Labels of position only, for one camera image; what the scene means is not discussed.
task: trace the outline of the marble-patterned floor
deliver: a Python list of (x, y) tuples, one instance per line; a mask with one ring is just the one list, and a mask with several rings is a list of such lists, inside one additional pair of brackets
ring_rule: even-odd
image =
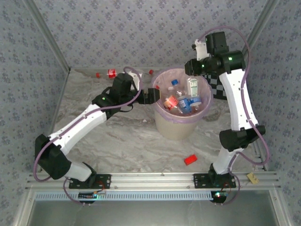
[[(55, 131), (82, 113), (111, 80), (92, 78), (71, 71), (56, 119)], [(207, 171), (221, 148), (219, 132), (230, 128), (228, 103), (214, 100), (206, 117), (187, 139), (172, 141), (156, 129), (151, 105), (134, 104), (128, 113), (118, 113), (94, 128), (68, 154), (97, 172), (196, 172)], [(186, 166), (183, 159), (195, 154), (198, 160)], [(253, 148), (245, 150), (249, 157)], [(238, 157), (233, 171), (251, 171), (252, 165)]]

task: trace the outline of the patterned wallpaper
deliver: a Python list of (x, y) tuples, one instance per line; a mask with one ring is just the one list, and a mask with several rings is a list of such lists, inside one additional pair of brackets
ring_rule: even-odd
[(13, 222), (65, 74), (22, 1), (0, 1), (0, 226)]
[(254, 111), (267, 127), (269, 169), (279, 171), (296, 225), (301, 225), (300, 31), (300, 0), (281, 1), (253, 49), (248, 80)]
[[(71, 67), (182, 64), (204, 31), (232, 25), (246, 36), (266, 0), (35, 0)], [(231, 48), (242, 49), (227, 31)]]

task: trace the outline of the red block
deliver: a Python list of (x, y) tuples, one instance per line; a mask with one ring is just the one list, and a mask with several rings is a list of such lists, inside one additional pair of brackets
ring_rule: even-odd
[(192, 164), (193, 162), (195, 162), (196, 160), (198, 160), (198, 158), (196, 157), (195, 154), (189, 156), (188, 158), (184, 159), (184, 163), (186, 164), (186, 166)]

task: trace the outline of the plastic bin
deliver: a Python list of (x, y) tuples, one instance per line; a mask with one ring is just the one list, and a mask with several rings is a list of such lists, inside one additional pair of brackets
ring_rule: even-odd
[[(180, 85), (184, 87), (186, 80), (189, 78), (183, 68), (169, 68), (156, 73), (152, 79), (152, 87), (160, 87), (160, 90), (167, 90), (171, 86), (171, 81), (177, 79)], [(209, 111), (213, 102), (211, 86), (203, 76), (194, 77), (198, 79), (200, 86), (199, 94), (202, 104), (201, 111), (191, 116), (176, 116), (168, 112), (163, 107), (162, 101), (159, 100), (154, 104), (155, 121), (159, 133), (171, 140), (181, 140), (187, 138), (196, 128), (198, 121), (203, 118)]]

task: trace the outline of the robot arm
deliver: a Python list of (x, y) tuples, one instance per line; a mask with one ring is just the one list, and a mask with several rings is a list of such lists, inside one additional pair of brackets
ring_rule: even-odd
[[(197, 51), (197, 59), (192, 59), (185, 64), (186, 74), (219, 76), (230, 107), (231, 129), (220, 132), (222, 148), (208, 173), (212, 187), (222, 187), (224, 182), (232, 179), (228, 173), (228, 167), (235, 153), (243, 151), (250, 143), (258, 139), (258, 135), (246, 116), (241, 98), (240, 87), (246, 65), (241, 51), (229, 51), (224, 32), (209, 34), (206, 36), (206, 46), (197, 40), (192, 48)], [(244, 85), (244, 101), (250, 120), (263, 135), (265, 127), (258, 125), (246, 84)]]
[[(96, 172), (85, 163), (68, 160), (66, 155), (88, 132), (119, 112), (121, 110), (119, 105), (124, 105), (137, 96), (137, 87), (139, 78), (136, 74), (131, 72), (118, 74), (112, 87), (107, 87), (102, 94), (92, 100), (92, 104), (76, 119), (48, 137), (43, 134), (37, 137), (36, 158), (43, 149), (38, 164), (52, 179), (68, 177), (86, 182), (88, 187), (93, 184)], [(135, 101), (140, 104), (153, 104), (159, 99), (159, 90), (151, 88), (142, 90)]]

